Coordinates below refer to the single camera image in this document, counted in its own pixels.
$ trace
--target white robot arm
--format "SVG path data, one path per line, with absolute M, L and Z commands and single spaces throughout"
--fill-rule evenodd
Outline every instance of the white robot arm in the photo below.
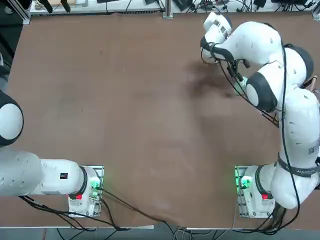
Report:
M 99 215 L 101 191 L 96 188 L 102 181 L 95 169 L 11 149 L 8 145 L 19 138 L 23 126 L 20 106 L 0 91 L 0 196 L 68 195 L 69 212 Z
M 316 165 L 320 135 L 319 102 L 313 93 L 299 88 L 313 73 L 311 56 L 303 48 L 291 44 L 284 48 L 280 34 L 265 23 L 245 22 L 231 34 L 231 21 L 211 13 L 203 27 L 206 33 L 200 47 L 206 62 L 245 60 L 262 66 L 248 79 L 240 81 L 240 86 L 258 109 L 285 112 L 285 146 L 302 203 L 319 184 Z M 282 109 L 284 51 L 286 94 Z M 249 180 L 250 184 L 244 187 L 243 194 L 250 217 L 267 218 L 275 201 L 287 209 L 297 206 L 282 142 L 278 157 L 275 157 L 276 163 L 250 166 L 245 172 L 243 179 Z

